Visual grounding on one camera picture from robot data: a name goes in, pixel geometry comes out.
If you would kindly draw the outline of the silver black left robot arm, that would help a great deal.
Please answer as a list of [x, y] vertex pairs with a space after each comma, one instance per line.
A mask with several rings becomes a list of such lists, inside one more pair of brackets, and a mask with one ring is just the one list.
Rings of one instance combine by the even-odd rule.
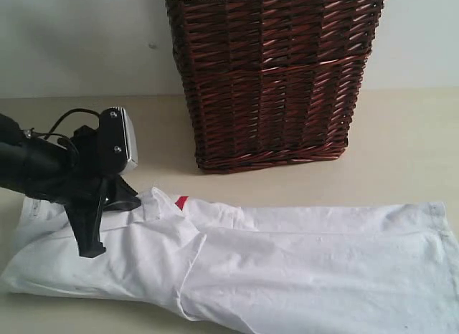
[[1, 187], [64, 206], [81, 257], [105, 252], [100, 224], [107, 211], [141, 205], [123, 179], [138, 162], [136, 136], [126, 110], [98, 113], [98, 127], [84, 125], [67, 137], [22, 129], [1, 116]]

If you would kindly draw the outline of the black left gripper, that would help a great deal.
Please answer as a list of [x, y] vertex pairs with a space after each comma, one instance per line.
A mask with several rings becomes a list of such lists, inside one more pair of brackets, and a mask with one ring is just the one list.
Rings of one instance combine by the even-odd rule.
[[120, 168], [105, 164], [102, 128], [82, 126], [72, 137], [54, 132], [36, 133], [49, 150], [48, 163], [61, 168], [35, 183], [35, 198], [64, 206], [81, 257], [105, 253], [100, 241], [104, 211], [132, 211], [141, 205], [138, 192], [119, 175]]

